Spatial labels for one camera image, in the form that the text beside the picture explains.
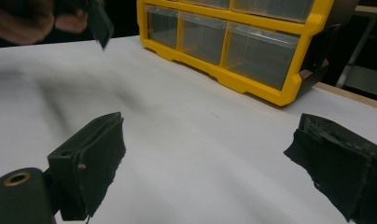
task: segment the white table surface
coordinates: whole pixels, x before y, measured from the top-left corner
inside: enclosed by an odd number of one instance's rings
[[[377,144],[376,108],[318,88],[275,107],[132,36],[105,52],[94,41],[0,49],[0,176],[46,170],[51,151],[116,111],[127,154],[93,224],[346,223],[283,152],[302,113]]]

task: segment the yellow plastic frame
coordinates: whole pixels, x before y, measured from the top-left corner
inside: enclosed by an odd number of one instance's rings
[[[299,92],[301,77],[299,75],[301,64],[312,37],[321,32],[325,26],[328,14],[331,11],[334,0],[314,0],[313,8],[306,22],[282,21],[256,15],[249,15],[231,11],[234,0],[230,1],[230,10],[211,7],[201,7],[179,1],[168,0],[137,0],[137,21],[139,25],[140,40],[145,48],[154,50],[159,56],[169,61],[177,61],[188,64],[204,71],[216,78],[221,84],[240,93],[249,92],[275,105],[283,106],[292,103]],[[227,21],[236,21],[262,29],[282,31],[293,35],[299,35],[300,40],[288,69],[285,84],[281,91],[255,80],[235,74],[222,67],[226,57],[226,45],[230,38],[230,32],[226,31],[220,65],[213,65],[203,60],[185,54],[180,50],[182,21],[177,24],[177,48],[171,49],[148,38],[146,5],[156,7],[168,7],[181,11],[187,11],[204,16],[216,17]]]

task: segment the yellow storage drawer organizer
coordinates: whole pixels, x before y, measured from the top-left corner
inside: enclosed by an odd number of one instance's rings
[[[288,105],[333,0],[137,0],[143,46],[240,93]]]

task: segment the person's hand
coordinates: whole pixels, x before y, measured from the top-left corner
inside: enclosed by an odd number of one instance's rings
[[[0,37],[19,44],[30,45],[43,40],[52,30],[57,29],[81,33],[87,27],[88,15],[78,10],[76,15],[60,15],[54,18],[54,0],[29,0],[30,17],[15,16],[0,8]]]

